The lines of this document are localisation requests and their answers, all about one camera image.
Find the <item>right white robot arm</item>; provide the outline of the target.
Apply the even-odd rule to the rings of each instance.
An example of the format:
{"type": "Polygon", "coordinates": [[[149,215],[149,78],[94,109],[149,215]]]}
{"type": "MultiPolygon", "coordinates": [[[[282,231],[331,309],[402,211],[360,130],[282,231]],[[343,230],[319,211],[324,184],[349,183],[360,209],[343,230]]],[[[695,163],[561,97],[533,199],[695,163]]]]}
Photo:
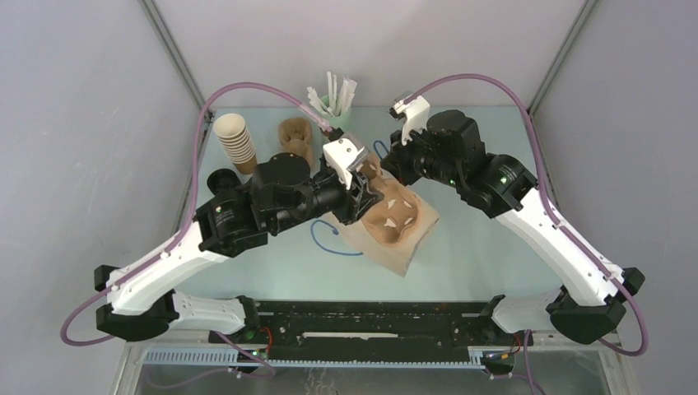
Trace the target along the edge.
{"type": "Polygon", "coordinates": [[[560,278],[561,287],[545,294],[494,297],[478,323],[490,344],[524,330],[555,330],[573,342],[594,343],[617,329],[628,295],[644,284],[635,267],[605,262],[598,268],[592,259],[599,252],[561,217],[551,218],[535,176],[513,156],[487,152],[476,120],[460,110],[430,116],[419,131],[393,132],[381,166],[405,186],[420,179],[450,186],[526,242],[560,278]]]}

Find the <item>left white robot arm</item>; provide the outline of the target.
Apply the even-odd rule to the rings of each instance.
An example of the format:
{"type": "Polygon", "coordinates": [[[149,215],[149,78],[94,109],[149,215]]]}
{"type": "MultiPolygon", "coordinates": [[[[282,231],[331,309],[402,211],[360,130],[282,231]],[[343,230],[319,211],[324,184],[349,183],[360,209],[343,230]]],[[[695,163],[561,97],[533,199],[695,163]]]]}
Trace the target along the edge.
{"type": "Polygon", "coordinates": [[[351,176],[351,183],[344,185],[326,164],[311,174],[306,159],[291,153],[257,165],[245,184],[221,188],[202,204],[187,231],[175,236],[177,244],[169,252],[155,253],[152,265],[102,265],[95,270],[95,288],[112,289],[107,303],[95,312],[97,329],[128,342],[150,340],[171,328],[253,341],[261,325],[253,299],[206,299],[186,295],[176,286],[326,213],[344,225],[359,221],[384,195],[371,188],[367,176],[351,176]]]}

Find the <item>blue checkered paper bag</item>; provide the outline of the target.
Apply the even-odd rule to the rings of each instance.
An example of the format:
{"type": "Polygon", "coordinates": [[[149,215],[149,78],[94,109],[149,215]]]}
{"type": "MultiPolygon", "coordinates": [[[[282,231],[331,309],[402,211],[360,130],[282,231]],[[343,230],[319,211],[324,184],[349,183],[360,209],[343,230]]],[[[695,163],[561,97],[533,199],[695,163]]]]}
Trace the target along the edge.
{"type": "Polygon", "coordinates": [[[414,194],[416,195],[418,202],[421,204],[419,216],[420,221],[418,222],[416,229],[397,245],[386,246],[380,244],[369,234],[367,229],[362,224],[361,219],[354,224],[343,225],[331,213],[326,214],[311,223],[311,238],[319,248],[326,252],[345,257],[367,258],[370,261],[390,270],[394,274],[404,277],[406,276],[407,270],[414,256],[416,255],[417,250],[419,249],[420,243],[427,238],[440,220],[440,214],[437,212],[437,210],[430,206],[429,203],[427,203],[418,194],[414,194]],[[350,247],[351,251],[338,251],[322,244],[316,235],[318,230],[330,230],[334,235],[340,237],[343,242],[350,247]]]}

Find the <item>brown pulp cup carrier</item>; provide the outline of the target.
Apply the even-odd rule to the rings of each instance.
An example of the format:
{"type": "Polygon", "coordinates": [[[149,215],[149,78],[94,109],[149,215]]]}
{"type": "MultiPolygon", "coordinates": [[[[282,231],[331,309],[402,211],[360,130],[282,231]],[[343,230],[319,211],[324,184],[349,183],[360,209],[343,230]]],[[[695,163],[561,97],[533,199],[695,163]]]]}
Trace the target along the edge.
{"type": "Polygon", "coordinates": [[[386,175],[379,157],[370,153],[360,168],[369,180],[371,192],[381,193],[383,198],[363,215],[361,222],[369,234],[380,244],[394,246],[408,237],[418,225],[420,203],[416,195],[386,175]]]}

